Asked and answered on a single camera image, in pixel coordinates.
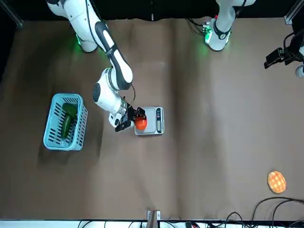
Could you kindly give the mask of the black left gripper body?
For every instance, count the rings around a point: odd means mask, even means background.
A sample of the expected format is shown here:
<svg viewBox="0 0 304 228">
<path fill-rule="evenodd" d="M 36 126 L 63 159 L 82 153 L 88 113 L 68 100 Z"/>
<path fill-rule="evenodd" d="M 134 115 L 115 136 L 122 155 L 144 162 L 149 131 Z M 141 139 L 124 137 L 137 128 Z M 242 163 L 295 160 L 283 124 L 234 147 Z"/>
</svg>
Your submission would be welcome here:
<svg viewBox="0 0 304 228">
<path fill-rule="evenodd" d="M 289 45 L 284 46 L 284 61 L 303 61 L 304 60 L 304 45 Z"/>
</svg>

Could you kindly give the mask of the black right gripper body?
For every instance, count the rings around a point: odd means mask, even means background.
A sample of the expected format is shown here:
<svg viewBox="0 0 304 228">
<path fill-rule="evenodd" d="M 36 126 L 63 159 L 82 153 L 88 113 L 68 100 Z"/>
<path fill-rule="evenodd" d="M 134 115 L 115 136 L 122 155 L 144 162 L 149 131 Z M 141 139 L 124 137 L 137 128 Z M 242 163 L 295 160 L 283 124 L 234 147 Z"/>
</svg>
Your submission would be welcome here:
<svg viewBox="0 0 304 228">
<path fill-rule="evenodd" d="M 126 124 L 128 122 L 131 122 L 132 120 L 133 120 L 133 107 L 129 103 L 127 103 L 126 112 L 121 119 L 121 123 Z"/>
</svg>

